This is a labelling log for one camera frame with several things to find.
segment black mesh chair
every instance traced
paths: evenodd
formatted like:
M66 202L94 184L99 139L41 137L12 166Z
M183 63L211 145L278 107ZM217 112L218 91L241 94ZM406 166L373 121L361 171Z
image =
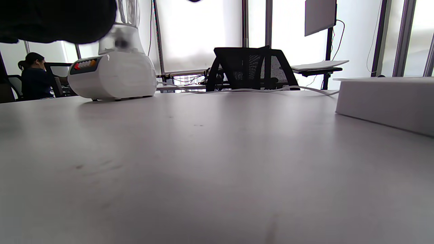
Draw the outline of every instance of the black mesh chair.
M66 77L68 75L68 68L71 65L72 63L44 63L45 69L47 70L48 79L50 80L51 87L53 88L53 92L56 98L65 96L65 92L60 83L60 80L56 79L56 76Z
M284 85L298 86L294 73L281 50L261 48L218 47L206 88L278 89ZM227 81L219 75L226 74Z

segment hair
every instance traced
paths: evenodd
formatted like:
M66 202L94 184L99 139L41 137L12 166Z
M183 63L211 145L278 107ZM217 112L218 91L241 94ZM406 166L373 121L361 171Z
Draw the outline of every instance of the hair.
M29 53L26 55L26 60L21 60L18 62L18 68L20 70L25 70L30 68L30 66L35 62L42 62L45 58L39 53Z

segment monitor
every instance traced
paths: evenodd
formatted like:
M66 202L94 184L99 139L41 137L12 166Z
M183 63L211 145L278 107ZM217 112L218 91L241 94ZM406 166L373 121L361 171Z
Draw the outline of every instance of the monitor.
M336 25L336 0L306 0L304 36Z

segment desk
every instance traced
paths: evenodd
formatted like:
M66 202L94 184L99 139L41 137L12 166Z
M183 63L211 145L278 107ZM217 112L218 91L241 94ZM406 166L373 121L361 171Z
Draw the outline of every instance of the desk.
M336 100L1 104L0 243L432 243L434 140Z
M206 89L205 85L180 85L179 87L183 87L188 90ZM157 86L157 91L175 91L175 90L180 90L180 89L173 85Z
M333 67L328 69L317 69L317 70L293 69L293 72L295 74L300 74L304 77L317 76L317 75L329 75L337 71L342 71L342 68Z

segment person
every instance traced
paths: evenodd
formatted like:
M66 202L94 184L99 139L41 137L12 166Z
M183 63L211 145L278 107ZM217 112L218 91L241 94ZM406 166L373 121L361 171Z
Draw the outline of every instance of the person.
M51 82L45 70L45 58L38 53L29 53L25 60L18 62L21 73L21 92L25 100L52 98Z

